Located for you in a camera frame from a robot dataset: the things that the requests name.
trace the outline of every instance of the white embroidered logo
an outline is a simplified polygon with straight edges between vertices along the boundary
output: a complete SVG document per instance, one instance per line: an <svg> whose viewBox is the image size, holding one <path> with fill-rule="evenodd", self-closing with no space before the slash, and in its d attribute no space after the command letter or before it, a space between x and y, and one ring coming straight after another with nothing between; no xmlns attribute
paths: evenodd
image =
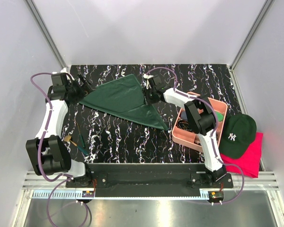
<svg viewBox="0 0 284 227"><path fill-rule="evenodd" d="M235 141L236 135L233 133L230 133L228 138L232 141Z"/></svg>

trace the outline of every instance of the gray wall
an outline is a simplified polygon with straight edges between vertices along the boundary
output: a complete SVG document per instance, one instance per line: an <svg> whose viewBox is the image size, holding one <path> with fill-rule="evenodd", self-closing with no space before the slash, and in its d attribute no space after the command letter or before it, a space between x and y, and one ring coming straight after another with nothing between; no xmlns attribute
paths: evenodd
<svg viewBox="0 0 284 227"><path fill-rule="evenodd" d="M272 5L235 74L247 111L264 133L264 163L284 199L284 0Z"/></svg>
<svg viewBox="0 0 284 227"><path fill-rule="evenodd" d="M45 114L29 77L59 69L24 1L0 1L0 227L10 226L31 169L25 142L35 137ZM43 76L37 82L48 89L51 81Z"/></svg>
<svg viewBox="0 0 284 227"><path fill-rule="evenodd" d="M265 0L34 0L67 64L231 63Z"/></svg>

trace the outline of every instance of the metal floor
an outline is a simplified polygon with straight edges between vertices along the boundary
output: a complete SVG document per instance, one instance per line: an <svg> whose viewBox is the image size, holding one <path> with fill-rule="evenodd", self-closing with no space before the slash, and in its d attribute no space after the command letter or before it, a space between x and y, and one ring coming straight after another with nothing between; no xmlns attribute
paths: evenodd
<svg viewBox="0 0 284 227"><path fill-rule="evenodd" d="M235 192L226 192L226 200ZM50 212L72 200L52 200ZM196 205L191 201L93 200L91 227L276 227L265 191L244 191L236 201L222 206ZM25 227L51 227L46 217L46 199L32 199ZM79 226L85 209L72 204L53 216L57 226Z"/></svg>

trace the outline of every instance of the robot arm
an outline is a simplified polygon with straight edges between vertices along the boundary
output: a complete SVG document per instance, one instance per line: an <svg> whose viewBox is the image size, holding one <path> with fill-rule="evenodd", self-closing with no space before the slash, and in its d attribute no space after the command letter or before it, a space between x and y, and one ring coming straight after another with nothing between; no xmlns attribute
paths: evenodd
<svg viewBox="0 0 284 227"><path fill-rule="evenodd" d="M92 88L84 77L78 75L83 85L74 80L69 74L52 74L53 85L50 86L47 96L51 100L51 120L42 143L42 168L47 175L54 173L68 173L74 176L75 181L86 182L91 180L88 166L82 162L72 160L70 154L61 140L62 125L70 104L77 104L88 95ZM45 131L46 121L50 114L50 105L46 103L46 113L40 131L33 140L28 140L26 149L34 171L41 175L38 165L38 145L40 138Z"/></svg>
<svg viewBox="0 0 284 227"><path fill-rule="evenodd" d="M211 136L216 126L213 112L206 104L196 100L196 98L202 99L210 104L209 99L205 96L197 97L174 90L162 82L159 76L145 75L144 78L147 80L147 86L143 88L143 92L148 104L163 101L185 109L189 127L198 135L203 148L208 181L216 182L223 178L226 175L226 168L219 161L221 157L216 133L214 132Z"/></svg>

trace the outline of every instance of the red cloth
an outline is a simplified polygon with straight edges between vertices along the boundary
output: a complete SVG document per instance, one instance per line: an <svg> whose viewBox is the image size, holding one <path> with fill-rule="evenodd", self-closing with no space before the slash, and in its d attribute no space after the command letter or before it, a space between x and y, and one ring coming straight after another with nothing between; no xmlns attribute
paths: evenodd
<svg viewBox="0 0 284 227"><path fill-rule="evenodd" d="M262 155L262 138L263 133L257 132L256 139L247 148L242 157L238 159L232 159L228 156L221 154L221 158L226 164L236 164L238 165L245 176L250 176L257 178L260 168L260 159ZM227 166L227 172L233 172L240 174L240 170L235 166Z"/></svg>

